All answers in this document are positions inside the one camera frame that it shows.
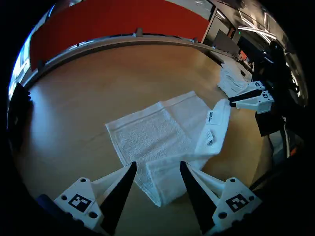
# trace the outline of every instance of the screw hole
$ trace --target screw hole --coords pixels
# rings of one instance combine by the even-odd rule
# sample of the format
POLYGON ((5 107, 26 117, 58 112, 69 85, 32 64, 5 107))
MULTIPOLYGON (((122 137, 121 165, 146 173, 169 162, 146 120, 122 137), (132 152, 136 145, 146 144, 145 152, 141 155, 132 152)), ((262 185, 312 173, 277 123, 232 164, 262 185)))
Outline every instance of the screw hole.
POLYGON ((97 217, 97 214, 95 212, 90 212, 89 217, 95 219, 97 217))
POLYGON ((224 219, 224 218, 226 218, 226 217, 227 217, 227 213, 225 213, 225 212, 219 213, 219 218, 220 218, 220 219, 224 219))

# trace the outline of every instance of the white cloth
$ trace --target white cloth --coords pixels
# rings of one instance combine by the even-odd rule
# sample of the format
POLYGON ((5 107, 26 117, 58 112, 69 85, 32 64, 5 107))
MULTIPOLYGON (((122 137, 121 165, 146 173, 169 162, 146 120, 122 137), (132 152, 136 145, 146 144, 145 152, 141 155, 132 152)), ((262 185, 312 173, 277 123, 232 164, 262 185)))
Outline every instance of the white cloth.
POLYGON ((214 110, 222 111, 217 113, 222 116, 219 125, 205 125, 208 110, 192 91, 106 124, 122 164, 137 162, 135 182, 157 206, 185 193, 181 160, 201 169, 209 157, 220 152, 230 106, 227 100, 217 103, 214 110), (205 129, 214 133, 209 146, 200 140, 205 129))
POLYGON ((241 64, 231 60, 226 60, 222 64, 220 71, 220 82, 218 87, 230 98, 236 96, 239 92, 246 88, 251 82, 252 75, 241 64))

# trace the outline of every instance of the wall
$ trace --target wall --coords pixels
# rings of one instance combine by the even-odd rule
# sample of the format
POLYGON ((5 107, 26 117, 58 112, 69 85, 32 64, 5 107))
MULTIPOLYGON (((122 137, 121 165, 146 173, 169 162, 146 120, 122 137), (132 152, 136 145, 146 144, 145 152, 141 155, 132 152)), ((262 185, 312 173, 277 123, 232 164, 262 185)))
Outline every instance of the wall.
POLYGON ((51 16, 31 38, 30 64, 47 61, 91 39, 134 33, 158 33, 202 40, 208 20, 165 0, 87 0, 51 16))

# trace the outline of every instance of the wooden table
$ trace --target wooden table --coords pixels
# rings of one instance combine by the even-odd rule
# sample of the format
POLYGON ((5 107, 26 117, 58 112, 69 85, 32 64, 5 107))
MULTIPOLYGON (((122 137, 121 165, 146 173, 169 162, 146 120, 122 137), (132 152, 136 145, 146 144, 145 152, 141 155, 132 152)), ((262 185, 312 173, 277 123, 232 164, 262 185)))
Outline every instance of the wooden table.
MULTIPOLYGON (((226 95, 221 67, 200 51, 170 45, 115 48, 58 67, 31 89, 33 112, 15 162, 33 197, 55 199, 79 177, 122 167, 105 123, 194 90, 210 107, 226 95)), ((250 185, 269 145, 254 111, 232 109, 222 151, 204 171, 250 185)), ((199 235, 187 194, 158 208, 134 183, 116 235, 199 235)))

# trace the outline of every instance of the towel label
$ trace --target towel label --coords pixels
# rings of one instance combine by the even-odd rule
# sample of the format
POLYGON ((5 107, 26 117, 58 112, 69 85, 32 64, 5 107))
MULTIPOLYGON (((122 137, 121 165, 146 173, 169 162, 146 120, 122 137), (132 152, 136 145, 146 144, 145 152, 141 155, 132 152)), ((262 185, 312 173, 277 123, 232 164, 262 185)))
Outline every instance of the towel label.
POLYGON ((208 111, 207 113, 207 125, 220 125, 222 123, 222 114, 216 111, 208 111))
POLYGON ((210 130, 207 131, 207 145, 211 145, 213 141, 213 135, 210 130))

